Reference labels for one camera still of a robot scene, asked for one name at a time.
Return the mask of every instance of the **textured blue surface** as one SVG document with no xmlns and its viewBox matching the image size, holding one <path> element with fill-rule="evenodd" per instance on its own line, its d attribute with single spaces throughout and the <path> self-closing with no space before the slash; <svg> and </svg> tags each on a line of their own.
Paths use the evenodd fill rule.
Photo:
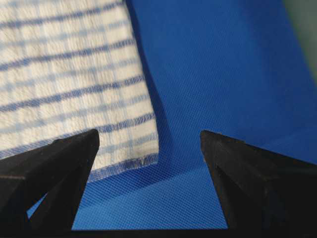
<svg viewBox="0 0 317 238">
<path fill-rule="evenodd" d="M 74 229 L 225 228 L 203 129 L 317 163 L 317 89 L 280 1 L 128 1 L 159 163 L 87 186 Z"/>
</svg>

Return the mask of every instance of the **blue stripe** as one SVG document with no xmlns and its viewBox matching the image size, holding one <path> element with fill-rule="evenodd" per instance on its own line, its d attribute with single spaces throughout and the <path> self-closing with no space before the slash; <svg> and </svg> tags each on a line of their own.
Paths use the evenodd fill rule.
<svg viewBox="0 0 317 238">
<path fill-rule="evenodd" d="M 98 127 L 96 127 L 96 129 L 99 131 L 99 133 L 110 133 L 110 132 L 113 132 L 116 130 L 121 130 L 121 129 L 132 127 L 132 126 L 137 126 L 137 125 L 146 123 L 147 121 L 150 121 L 153 119 L 155 119 L 154 113 L 147 113 L 147 114 L 144 114 L 144 115 L 137 117 L 137 118 L 134 118 L 134 119 L 128 119 L 125 121 L 121 121 L 117 124 L 107 124 L 107 125 L 103 125 L 103 126 L 98 126 Z M 79 131 L 75 131 L 73 133 L 57 136 L 57 137 L 51 138 L 51 139 L 40 140 L 40 141 L 37 141 L 34 143 L 30 143 L 28 145 L 22 145 L 22 146 L 18 146 L 15 148 L 2 150 L 2 151 L 0 151 L 0 158 L 3 159 L 5 157 L 8 157 L 8 156 L 11 156 L 14 154 L 23 153 L 23 152 L 28 151 L 28 150 L 32 150 L 32 149 L 35 149 L 35 148 L 38 148 L 41 146 L 45 146 L 49 143 L 52 143 L 56 139 L 67 138 L 67 137 L 70 137 L 72 135 L 82 133 L 86 130 L 88 130 L 88 128 L 85 130 L 79 130 Z"/>
<path fill-rule="evenodd" d="M 135 41 L 133 39 L 125 39 L 125 40 L 113 43 L 111 45 L 103 45 L 103 46 L 99 46 L 95 48 L 87 48 L 80 51 L 66 52 L 66 53 L 50 55 L 50 56 L 27 57 L 27 58 L 13 61 L 10 63 L 0 64 L 0 71 L 6 71 L 9 68 L 28 66 L 32 62 L 63 60 L 63 59 L 70 59 L 73 57 L 80 57 L 80 56 L 86 57 L 98 52 L 111 51 L 113 49 L 119 49 L 125 46 L 134 45 L 134 44 L 135 44 Z"/>
<path fill-rule="evenodd" d="M 13 0 L 13 1 L 9 1 L 5 4 L 1 4 L 0 8 L 3 7 L 21 7 L 21 6 L 25 6 L 25 5 L 35 5 L 35 4 L 43 4 L 43 3 L 47 3 L 47 2 L 58 2 L 60 0 Z"/>
<path fill-rule="evenodd" d="M 158 154 L 149 154 L 142 158 L 125 160 L 111 166 L 106 166 L 104 168 L 91 171 L 88 182 L 95 182 L 112 175 L 117 175 L 127 170 L 138 169 L 140 167 L 156 164 L 158 160 Z"/>
<path fill-rule="evenodd" d="M 72 90 L 70 92 L 65 92 L 61 94 L 55 94 L 49 97 L 44 98 L 36 98 L 31 100 L 26 100 L 18 103 L 11 103 L 8 105 L 0 106 L 0 112 L 12 112 L 19 108 L 25 108 L 25 107 L 38 107 L 42 104 L 47 103 L 54 103 L 54 102 L 60 102 L 62 100 L 65 100 L 67 98 L 76 98 L 80 97 L 82 95 L 86 94 L 92 94 L 92 93 L 101 93 L 107 89 L 115 89 L 115 88 L 121 88 L 121 87 L 127 87 L 132 84 L 139 83 L 144 80 L 144 77 L 142 75 L 138 75 L 132 78 L 128 78 L 119 82 L 114 83 L 107 83 L 107 84 L 97 84 L 91 87 L 86 88 L 80 88 L 76 90 Z"/>
<path fill-rule="evenodd" d="M 24 25 L 40 25 L 46 22 L 64 21 L 64 20 L 73 19 L 73 18 L 80 18 L 83 16 L 100 14 L 103 11 L 108 11 L 117 6 L 122 6 L 122 5 L 123 5 L 123 2 L 115 1 L 112 3 L 105 4 L 101 7 L 91 8 L 86 11 L 77 11 L 67 15 L 57 15 L 57 16 L 50 16 L 50 17 L 43 17 L 43 18 L 36 18 L 36 19 L 28 19 L 23 21 L 1 22 L 0 29 L 5 27 L 20 28 L 21 26 L 24 26 Z"/>
<path fill-rule="evenodd" d="M 84 29 L 84 30 L 81 30 L 78 32 L 72 32 L 69 34 L 62 33 L 62 34 L 52 36 L 49 38 L 40 37 L 40 38 L 30 39 L 30 40 L 26 40 L 26 41 L 5 42 L 5 43 L 2 43 L 0 41 L 0 50 L 5 49 L 6 47 L 15 47 L 15 46 L 23 47 L 24 45 L 46 44 L 46 43 L 51 42 L 51 41 L 64 41 L 64 40 L 67 40 L 67 39 L 73 38 L 73 37 L 86 37 L 87 35 L 102 33 L 105 30 L 119 28 L 119 27 L 125 26 L 127 24 L 128 24 L 127 20 L 122 20 L 122 21 L 108 24 L 107 26 L 100 25 L 100 26 L 97 26 L 96 28 L 93 28 L 93 29 Z"/>
<path fill-rule="evenodd" d="M 129 98 L 127 100 L 120 100 L 110 104 L 99 105 L 99 106 L 91 107 L 88 109 L 80 109 L 80 110 L 69 112 L 69 113 L 63 113 L 63 114 L 56 115 L 47 119 L 37 119 L 37 120 L 29 121 L 26 123 L 16 123 L 9 127 L 0 128 L 0 133 L 18 133 L 26 129 L 45 126 L 47 124 L 54 124 L 54 123 L 62 122 L 71 118 L 85 117 L 90 114 L 96 114 L 100 112 L 106 112 L 109 110 L 116 110 L 119 108 L 128 107 L 148 99 L 149 99 L 149 96 L 143 94 L 133 98 Z"/>
<path fill-rule="evenodd" d="M 106 153 L 110 154 L 116 150 L 130 147 L 131 145 L 132 146 L 142 145 L 142 144 L 149 142 L 149 141 L 158 140 L 158 138 L 159 138 L 159 135 L 156 132 L 153 132 L 151 134 L 142 136 L 142 137 L 134 139 L 134 140 L 128 140 L 127 142 L 124 142 L 124 143 L 101 147 L 101 148 L 99 148 L 98 155 L 103 155 Z"/>
<path fill-rule="evenodd" d="M 70 71 L 66 71 L 66 72 L 58 73 L 58 74 L 51 73 L 51 74 L 41 76 L 41 77 L 30 78 L 30 79 L 25 80 L 25 81 L 17 81 L 17 82 L 13 82 L 13 83 L 7 82 L 5 85 L 0 87 L 0 92 L 10 91 L 12 88 L 34 86 L 34 82 L 36 82 L 36 85 L 39 85 L 41 83 L 53 82 L 53 81 L 55 82 L 55 80 L 59 79 L 59 78 L 71 77 L 71 79 L 76 80 L 76 78 L 73 78 L 76 75 L 85 75 L 85 74 L 103 72 L 106 70 L 122 68 L 122 67 L 126 67 L 128 65 L 137 64 L 137 63 L 139 63 L 139 61 L 136 58 L 131 58 L 131 59 L 125 59 L 125 60 L 120 61 L 120 62 L 115 63 L 115 64 L 110 63 L 110 64 L 106 64 L 106 65 L 102 65 L 102 66 L 98 66 L 98 67 L 91 67 L 91 68 L 87 68 L 87 69 L 70 70 Z"/>
</svg>

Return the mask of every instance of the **blue cloth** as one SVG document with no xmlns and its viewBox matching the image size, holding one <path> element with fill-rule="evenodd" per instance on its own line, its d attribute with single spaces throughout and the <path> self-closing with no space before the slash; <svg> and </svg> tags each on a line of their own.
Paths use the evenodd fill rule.
<svg viewBox="0 0 317 238">
<path fill-rule="evenodd" d="M 281 1 L 127 2 L 159 163 L 89 184 L 74 229 L 226 228 L 203 129 L 317 162 L 317 89 Z"/>
</svg>

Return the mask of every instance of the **black plastic part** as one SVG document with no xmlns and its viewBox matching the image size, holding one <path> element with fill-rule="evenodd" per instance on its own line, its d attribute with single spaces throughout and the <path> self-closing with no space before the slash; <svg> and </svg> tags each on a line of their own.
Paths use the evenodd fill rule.
<svg viewBox="0 0 317 238">
<path fill-rule="evenodd" d="M 229 228 L 316 232 L 316 165 L 209 131 L 201 149 Z"/>
<path fill-rule="evenodd" d="M 46 234 L 31 234 L 30 236 L 20 235 L 19 237 L 33 238 L 153 238 L 153 237 L 173 237 L 183 238 L 186 236 L 205 237 L 212 235 L 213 238 L 233 237 L 242 235 L 242 237 L 254 238 L 252 233 L 235 230 L 114 230 L 114 231 L 68 231 Z M 273 237 L 272 234 L 267 234 L 265 237 Z"/>
<path fill-rule="evenodd" d="M 70 231 L 98 148 L 93 129 L 1 160 L 0 235 Z"/>
</svg>

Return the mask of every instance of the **plaid dish towel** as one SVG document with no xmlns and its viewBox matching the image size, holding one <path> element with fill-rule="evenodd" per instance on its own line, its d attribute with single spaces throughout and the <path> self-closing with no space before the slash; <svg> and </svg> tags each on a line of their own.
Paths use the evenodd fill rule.
<svg viewBox="0 0 317 238">
<path fill-rule="evenodd" d="M 90 128 L 100 148 L 89 181 L 157 162 L 125 2 L 0 0 L 0 159 Z"/>
</svg>

